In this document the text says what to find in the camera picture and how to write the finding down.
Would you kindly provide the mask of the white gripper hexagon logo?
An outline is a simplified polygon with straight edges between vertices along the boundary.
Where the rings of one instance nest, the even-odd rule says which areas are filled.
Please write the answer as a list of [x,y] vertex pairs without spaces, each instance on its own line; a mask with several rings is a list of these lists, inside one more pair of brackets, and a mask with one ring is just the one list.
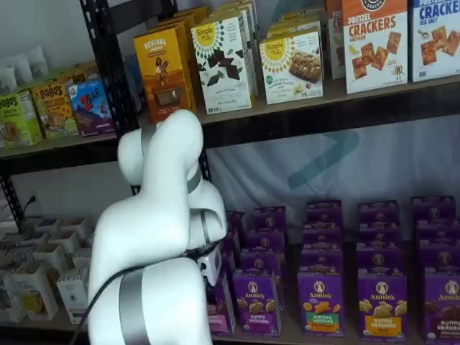
[[210,286],[215,286],[221,271],[221,250],[219,246],[208,248],[199,258],[198,266]]

